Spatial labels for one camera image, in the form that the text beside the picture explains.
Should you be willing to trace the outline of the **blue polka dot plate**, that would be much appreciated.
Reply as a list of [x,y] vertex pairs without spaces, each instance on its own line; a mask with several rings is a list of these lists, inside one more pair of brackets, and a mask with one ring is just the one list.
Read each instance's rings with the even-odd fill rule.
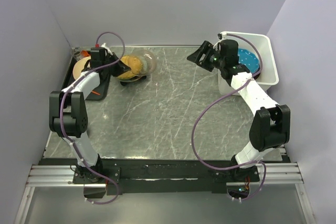
[[255,74],[260,69],[258,57],[247,49],[238,49],[238,62],[241,65],[245,65],[252,74]]

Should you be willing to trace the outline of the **clear textured glass plate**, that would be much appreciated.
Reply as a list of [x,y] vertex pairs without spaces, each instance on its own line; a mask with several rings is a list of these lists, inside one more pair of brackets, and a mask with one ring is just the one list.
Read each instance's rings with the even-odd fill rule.
[[138,49],[133,53],[142,63],[141,70],[137,76],[147,76],[156,70],[157,58],[153,53],[145,49]]

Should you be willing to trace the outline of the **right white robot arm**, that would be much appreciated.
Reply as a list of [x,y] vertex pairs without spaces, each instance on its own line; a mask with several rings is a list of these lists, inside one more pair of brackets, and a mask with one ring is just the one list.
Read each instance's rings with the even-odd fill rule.
[[231,178],[242,181],[248,168],[261,163],[264,155],[288,143],[291,111],[287,105],[274,101],[256,82],[255,74],[239,61],[238,42],[222,39],[212,45],[204,41],[187,60],[211,72],[220,71],[221,77],[238,93],[250,108],[254,118],[249,130],[249,142],[232,158]]

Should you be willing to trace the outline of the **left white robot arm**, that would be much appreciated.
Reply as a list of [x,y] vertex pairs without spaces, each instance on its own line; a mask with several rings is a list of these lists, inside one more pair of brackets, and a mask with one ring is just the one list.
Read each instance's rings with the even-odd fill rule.
[[79,77],[61,91],[49,96],[49,128],[58,134],[74,151],[78,166],[85,167],[85,176],[93,183],[104,177],[99,154],[87,134],[88,115],[86,98],[107,77],[118,77],[131,70],[105,45],[90,49],[90,60]]

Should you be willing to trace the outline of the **yellow rimmed plate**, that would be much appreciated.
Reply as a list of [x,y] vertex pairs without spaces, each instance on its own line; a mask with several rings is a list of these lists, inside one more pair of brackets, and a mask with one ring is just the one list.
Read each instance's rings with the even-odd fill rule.
[[134,77],[139,77],[143,70],[142,61],[136,56],[124,56],[121,58],[121,61],[127,65],[130,70],[119,75],[118,79],[129,80]]

